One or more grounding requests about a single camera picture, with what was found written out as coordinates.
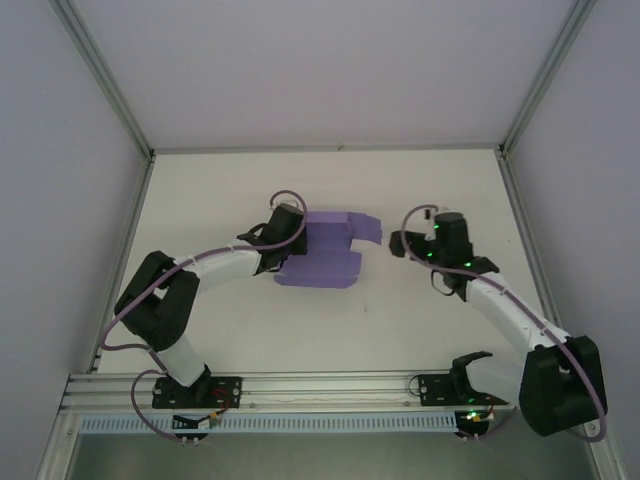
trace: purple object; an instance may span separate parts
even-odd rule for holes
[[[351,251],[354,239],[380,245],[380,219],[354,212],[309,212],[307,254],[290,256],[275,275],[275,281],[292,287],[352,286],[362,265],[362,254]]]

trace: wire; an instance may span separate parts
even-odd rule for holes
[[[460,430],[458,429],[458,433],[460,433],[461,435],[465,436],[465,437],[469,437],[469,438],[475,438],[475,439],[480,439],[482,438],[483,440],[487,439],[487,438],[491,438],[494,435],[497,435],[498,433],[500,433],[502,430],[504,430],[504,428],[509,425],[509,423],[511,423],[511,420],[513,420],[513,418],[516,416],[516,412],[518,411],[517,408],[514,408],[513,410],[511,410],[506,417],[504,417],[504,419],[494,428],[492,428],[491,430],[489,430],[487,433],[483,434],[483,435],[472,435],[469,432],[465,432],[464,430]]]
[[[565,346],[565,344],[562,343],[562,341],[556,335],[554,335],[553,332],[547,329],[544,322],[540,320],[538,316],[535,313],[533,313],[529,309],[529,307],[527,307],[524,304],[524,302],[517,297],[517,295],[515,295],[513,292],[511,292],[509,289],[507,289],[500,283],[496,282],[495,280],[492,280],[491,278],[487,278],[483,275],[477,274],[475,272],[470,272],[468,270],[461,270],[458,268],[447,268],[447,267],[440,267],[438,265],[433,265],[429,262],[426,262],[418,258],[413,253],[413,251],[411,250],[411,247],[409,246],[409,242],[407,241],[407,232],[406,232],[407,223],[409,222],[409,219],[413,216],[414,213],[420,210],[425,210],[425,209],[434,209],[436,212],[439,210],[437,205],[431,205],[431,204],[418,205],[417,207],[412,208],[402,220],[402,227],[400,228],[400,241],[402,242],[402,246],[404,247],[405,251],[409,254],[411,259],[424,267],[427,267],[431,270],[435,270],[440,273],[452,273],[456,275],[465,275],[467,277],[480,280],[486,283],[487,285],[490,285],[491,287],[497,290],[500,290],[504,296],[506,296],[509,300],[511,300],[558,347],[558,349],[562,352],[562,354],[567,358],[571,366],[574,368],[575,372],[578,374],[578,377],[580,377],[580,380],[582,380],[582,383],[587,389],[587,393],[591,397],[591,400],[593,400],[593,404],[596,408],[596,412],[598,413],[598,420],[600,421],[600,431],[598,432],[597,435],[593,437],[588,437],[588,436],[578,435],[578,434],[576,434],[576,436],[578,436],[579,438],[581,438],[582,440],[588,443],[595,443],[603,440],[607,435],[607,424],[606,424],[606,418],[604,413],[604,407],[602,406],[602,402],[598,397],[598,393],[596,392],[596,389],[591,383],[591,380],[589,380],[587,373],[584,371],[584,369],[582,368],[582,365],[580,365],[580,362],[578,362],[576,357]]]
[[[140,407],[138,406],[138,403],[136,402],[136,386],[138,385],[138,382],[140,382],[142,377],[144,377],[145,375],[151,375],[152,373],[155,373],[156,375],[162,375],[162,376],[165,375],[164,372],[160,372],[158,370],[153,370],[153,369],[145,370],[144,372],[140,373],[135,378],[133,383],[131,384],[131,405],[133,406],[133,409],[135,410],[136,415],[138,415],[138,418],[140,418],[140,420],[142,420],[142,423],[144,423],[147,427],[149,427],[149,429],[152,432],[157,433],[162,438],[166,438],[167,440],[171,440],[172,442],[176,442],[176,443],[185,442],[186,443],[186,437],[183,437],[182,439],[179,439],[178,437],[176,437],[175,435],[173,435],[171,433],[164,432],[164,431],[160,430],[153,423],[151,423],[151,421],[148,420],[147,417],[145,417],[143,415],[142,410],[140,410]]]
[[[489,409],[489,412],[487,413],[487,418],[491,416],[491,414],[496,413],[496,402],[495,402],[495,398],[493,398],[493,395],[489,395],[489,400],[491,401],[491,408]]]
[[[291,237],[289,237],[287,240],[284,240],[284,241],[282,241],[280,243],[276,243],[274,245],[234,246],[233,250],[247,250],[247,251],[275,250],[275,249],[278,249],[278,248],[286,247],[290,243],[294,242],[302,234],[302,232],[304,231],[304,228],[305,228],[305,226],[307,224],[308,209],[307,209],[307,204],[305,203],[304,199],[300,195],[298,195],[296,192],[294,192],[292,190],[279,190],[276,193],[274,193],[271,196],[271,198],[269,199],[269,206],[273,207],[275,199],[278,198],[280,195],[284,195],[284,194],[292,195],[296,200],[298,200],[300,202],[300,205],[302,206],[302,221],[300,222],[300,226],[298,227],[298,230],[296,230],[296,232]],[[198,260],[202,260],[203,258],[207,258],[207,257],[213,256],[213,255],[218,255],[218,254],[229,252],[229,251],[232,251],[231,247],[222,247],[222,248],[214,248],[212,250],[207,250],[206,252],[199,253],[198,255],[195,255],[193,258],[189,258],[188,260],[186,260],[186,261],[174,266],[173,268],[167,270],[164,274],[162,274],[160,276],[160,278],[158,278],[155,282],[153,282],[151,285],[149,285],[149,287],[147,287],[147,289],[144,292],[142,292],[135,300],[133,300],[129,305],[127,305],[125,308],[123,308],[122,311],[119,314],[117,314],[114,317],[114,319],[111,320],[107,324],[107,326],[102,331],[102,334],[100,335],[100,348],[102,348],[103,350],[110,351],[110,352],[115,352],[115,351],[120,351],[120,350],[128,350],[128,349],[145,350],[149,354],[149,356],[151,356],[153,361],[163,370],[162,372],[160,372],[158,370],[145,370],[144,372],[140,373],[140,375],[138,375],[135,378],[135,380],[131,384],[131,404],[133,405],[133,409],[135,410],[135,412],[138,415],[138,417],[140,418],[140,420],[142,420],[142,423],[144,423],[147,427],[149,427],[149,429],[151,429],[153,432],[155,432],[158,435],[160,435],[162,438],[166,438],[167,440],[171,440],[172,442],[182,443],[183,445],[185,443],[187,443],[187,438],[186,437],[182,437],[182,440],[180,440],[175,435],[170,434],[168,432],[163,432],[162,430],[157,428],[155,425],[153,425],[153,423],[151,423],[144,416],[144,414],[142,413],[142,410],[140,410],[140,407],[136,403],[135,389],[136,389],[136,386],[138,385],[138,382],[140,382],[140,380],[142,379],[142,377],[144,377],[145,375],[150,375],[152,373],[155,373],[157,375],[163,375],[163,376],[167,375],[167,368],[162,363],[162,360],[160,360],[160,357],[158,357],[156,352],[154,352],[149,345],[145,345],[144,343],[126,343],[126,344],[123,344],[123,345],[108,345],[107,344],[107,337],[109,336],[109,333],[111,333],[111,331],[115,328],[115,326],[118,323],[120,323],[124,317],[126,317],[134,308],[136,308],[145,298],[147,298],[149,295],[151,295],[155,291],[156,288],[158,288],[165,281],[167,281],[167,279],[171,278],[177,272],[179,272],[183,268],[191,265],[192,263],[197,262]],[[212,393],[214,393],[216,396],[218,396],[218,398],[220,398],[219,397],[219,392],[216,393],[217,390],[220,390],[220,389],[216,389]],[[226,412],[229,409],[229,404],[230,404],[230,402],[229,402],[229,399],[227,397],[226,408],[224,408],[220,413],[218,413],[218,415],[220,415],[221,413]]]
[[[222,396],[224,396],[224,407],[222,407],[222,410],[218,410],[217,412],[215,412],[216,415],[220,416],[224,412],[229,410],[229,407],[231,406],[231,402],[229,401],[229,393],[228,392],[226,392],[225,390],[222,390],[221,388],[216,388],[211,393],[213,393],[218,400],[222,400]]]

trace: metal bar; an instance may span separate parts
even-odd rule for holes
[[[445,373],[428,371],[424,373]],[[239,412],[322,413],[322,412],[411,412],[465,411],[484,407],[455,405],[421,407],[411,395],[408,382],[415,372],[337,372],[243,374],[242,402]],[[62,414],[123,414],[133,412],[129,392],[135,375],[72,375],[60,406]],[[148,412],[155,378],[144,378],[136,399]],[[508,406],[496,409],[508,409]],[[201,413],[203,409],[180,410]]]
[[[154,166],[153,161],[145,165],[144,173],[137,186],[136,198],[133,203],[131,212],[129,213],[129,218],[127,221],[124,237],[122,238],[120,245],[118,247],[118,256],[117,256],[118,262],[116,264],[116,268],[114,269],[113,273],[110,275],[111,280],[109,282],[109,285],[110,285],[109,292],[107,293],[107,296],[103,301],[102,307],[99,309],[99,311],[101,312],[100,322],[97,325],[97,328],[93,334],[93,338],[91,339],[91,345],[93,345],[93,348],[90,352],[90,357],[86,362],[87,373],[91,373],[92,369],[96,366],[96,355],[99,352],[98,340],[100,338],[100,333],[102,332],[102,328],[104,327],[104,325],[109,320],[111,320],[113,316],[113,309],[118,299],[118,293],[120,292],[120,284],[122,283],[122,278],[124,277],[124,272],[127,267],[127,261],[129,260],[129,253],[131,252],[133,239],[136,234],[136,229],[138,228],[140,215],[142,214],[142,207],[144,205],[144,200],[147,196],[149,183],[151,182],[151,174],[153,173],[153,166]]]
[[[574,3],[558,37],[535,77],[513,125],[505,137],[502,151],[512,152],[520,138],[522,138],[524,130],[527,128],[531,118],[533,118],[538,105],[540,105],[544,94],[549,89],[551,81],[556,76],[560,65],[589,17],[591,10],[593,10],[595,3],[596,0],[577,0]]]
[[[544,315],[556,325],[563,326],[562,315],[558,304],[549,287],[549,280],[538,255],[536,242],[527,219],[525,208],[516,178],[510,165],[509,153],[496,151],[496,160],[502,174],[502,179],[507,190],[507,196],[511,203],[511,209],[518,226],[520,238],[524,245],[524,250],[529,262],[529,268],[533,275],[533,280],[538,290],[538,297],[542,304]],[[593,436],[598,432],[598,422],[589,422],[585,425],[584,433]],[[620,447],[617,443],[615,433],[609,427],[607,437],[599,443],[589,443],[587,448],[591,453],[593,464],[600,478],[605,480],[628,480],[629,473],[623,461]]]
[[[408,145],[282,145],[254,147],[156,148],[155,155],[193,155],[220,153],[297,153],[297,152],[375,152],[412,150],[495,150],[495,142],[433,143]]]
[[[69,467],[73,463],[79,427],[80,417],[77,415],[56,417],[36,480],[57,480],[67,477]]]
[[[538,292],[542,312],[548,320],[562,327],[558,304],[551,293],[551,289],[549,288],[549,280],[542,267],[542,262],[540,261],[538,248],[536,248],[536,242],[522,205],[520,190],[508,161],[508,154],[503,154],[499,150],[495,150],[495,155],[498,162],[498,168],[502,175],[502,181],[504,182],[504,186],[507,191],[507,197],[511,204],[511,210],[516,221],[516,226],[518,227],[518,233],[520,234],[520,239],[522,240],[524,251],[527,256],[529,269],[533,276],[533,282]]]
[[[150,162],[153,156],[152,148],[73,0],[49,0],[49,3],[82,55],[122,126],[131,136],[146,161]]]

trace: robotic arm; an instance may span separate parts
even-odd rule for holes
[[[238,249],[284,242],[295,234],[302,221],[303,213],[300,210],[285,203],[278,205],[268,223],[256,225],[249,232],[239,235],[229,251],[184,267],[123,318],[127,329],[149,345],[164,364],[169,378],[191,396],[196,405],[209,392],[211,377],[209,368],[184,335],[196,296],[236,278],[277,271],[289,255],[305,255],[305,231],[282,248]],[[118,300],[116,315],[163,273],[189,258],[174,259],[160,251],[147,255]]]
[[[479,392],[499,397],[520,408],[529,426],[542,436],[597,419],[591,395],[576,368],[550,338],[553,335],[582,367],[606,413],[604,381],[595,343],[586,336],[571,337],[514,295],[498,267],[488,258],[474,255],[462,214],[438,214],[433,228],[432,240],[425,234],[404,232],[411,253],[428,262],[435,271],[441,269],[450,294],[457,294],[480,311],[519,356],[515,363],[484,351],[455,359],[450,376],[459,397],[473,399],[482,395]],[[392,254],[398,257],[405,255],[401,235],[401,231],[394,232],[389,245]],[[465,275],[467,271],[476,275]],[[488,281],[478,278],[480,275]],[[507,290],[511,298],[504,294]],[[516,302],[534,312],[541,324],[536,325]]]

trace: perforated metal strip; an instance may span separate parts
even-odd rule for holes
[[[171,414],[148,416],[155,426],[171,430]],[[377,433],[456,432],[453,412],[227,414],[208,433]],[[85,415],[81,434],[151,433],[136,415]],[[203,430],[174,430],[203,433]]]

